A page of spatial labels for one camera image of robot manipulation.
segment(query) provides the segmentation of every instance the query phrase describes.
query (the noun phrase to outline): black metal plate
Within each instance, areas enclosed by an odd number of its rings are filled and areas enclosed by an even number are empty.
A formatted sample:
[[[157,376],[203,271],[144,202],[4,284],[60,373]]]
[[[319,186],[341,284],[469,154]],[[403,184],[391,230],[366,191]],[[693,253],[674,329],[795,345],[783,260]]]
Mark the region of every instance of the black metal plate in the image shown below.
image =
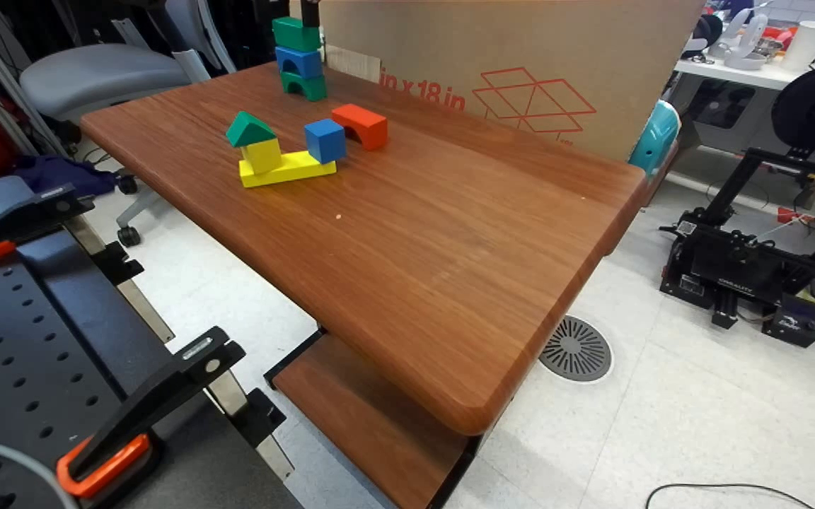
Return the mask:
[[[17,260],[0,267],[0,444],[53,469],[56,458],[120,407],[96,363]],[[50,489],[0,458],[11,507],[53,507]]]

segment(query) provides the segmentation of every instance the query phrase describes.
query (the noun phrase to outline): red block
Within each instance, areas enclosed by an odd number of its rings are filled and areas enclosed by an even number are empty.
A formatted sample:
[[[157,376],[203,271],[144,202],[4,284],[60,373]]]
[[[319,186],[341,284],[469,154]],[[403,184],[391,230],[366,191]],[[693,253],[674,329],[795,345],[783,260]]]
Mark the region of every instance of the red block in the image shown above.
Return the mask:
[[[383,150],[387,141],[387,120],[373,111],[360,106],[341,106],[331,111],[331,120],[341,123],[346,133],[367,150]]]

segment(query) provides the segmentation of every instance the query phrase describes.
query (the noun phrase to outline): wooden table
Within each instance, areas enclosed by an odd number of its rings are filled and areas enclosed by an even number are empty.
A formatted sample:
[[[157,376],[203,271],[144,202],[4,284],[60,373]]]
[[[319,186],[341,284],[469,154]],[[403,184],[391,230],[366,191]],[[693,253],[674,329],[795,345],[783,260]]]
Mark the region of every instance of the wooden table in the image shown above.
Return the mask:
[[[437,458],[430,488],[441,483],[462,455],[452,444],[493,425],[633,219],[642,172],[341,73],[329,89],[329,103],[285,96],[264,66],[92,113],[83,127],[335,335],[278,386],[363,469],[379,469],[367,476],[387,495],[421,500],[384,482],[393,469],[406,483],[406,458],[370,468],[379,444],[366,444],[366,425],[387,430],[383,444],[440,442],[430,428],[441,428],[447,454],[403,447],[418,464]],[[349,141],[338,175],[237,184],[225,141],[237,111],[267,120],[284,150],[304,150],[304,124],[346,103],[391,120],[383,154]],[[331,394],[355,404],[325,404]]]

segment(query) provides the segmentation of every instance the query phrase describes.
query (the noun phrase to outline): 3d printer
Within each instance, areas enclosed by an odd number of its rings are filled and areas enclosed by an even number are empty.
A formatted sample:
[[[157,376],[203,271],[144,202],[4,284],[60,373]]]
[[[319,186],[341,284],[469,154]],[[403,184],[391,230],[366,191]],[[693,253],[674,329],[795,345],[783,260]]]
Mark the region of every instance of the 3d printer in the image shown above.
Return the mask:
[[[795,209],[803,209],[813,199],[815,72],[778,93],[774,127],[793,148],[786,157],[748,150],[708,206],[686,212],[677,227],[666,230],[677,242],[659,290],[710,309],[721,329],[731,329],[738,321],[738,307],[749,302],[762,314],[764,335],[806,348],[815,343],[815,300],[799,294],[815,287],[815,253],[793,254],[774,242],[721,227],[732,219],[732,202],[762,168],[795,184]]]

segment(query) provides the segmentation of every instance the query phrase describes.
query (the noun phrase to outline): table top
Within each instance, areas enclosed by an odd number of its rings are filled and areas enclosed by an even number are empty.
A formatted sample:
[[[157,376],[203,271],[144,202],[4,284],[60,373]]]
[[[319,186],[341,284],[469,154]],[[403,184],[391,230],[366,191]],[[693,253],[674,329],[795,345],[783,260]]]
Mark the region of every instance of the table top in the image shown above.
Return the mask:
[[[802,76],[802,73],[793,73],[781,66],[764,66],[759,72],[742,72],[742,69],[728,69],[718,59],[713,59],[713,63],[680,59],[674,66],[674,72],[708,76],[708,80],[718,80],[718,82],[738,82],[738,86],[749,86],[749,89],[771,89],[771,92],[781,92]]]
[[[642,172],[341,73],[331,99],[305,103],[274,73],[168,92],[83,127],[441,425],[485,434],[631,225]],[[391,120],[383,154],[349,141],[338,175],[241,186],[225,141],[237,111],[304,150],[304,124],[346,103]]]

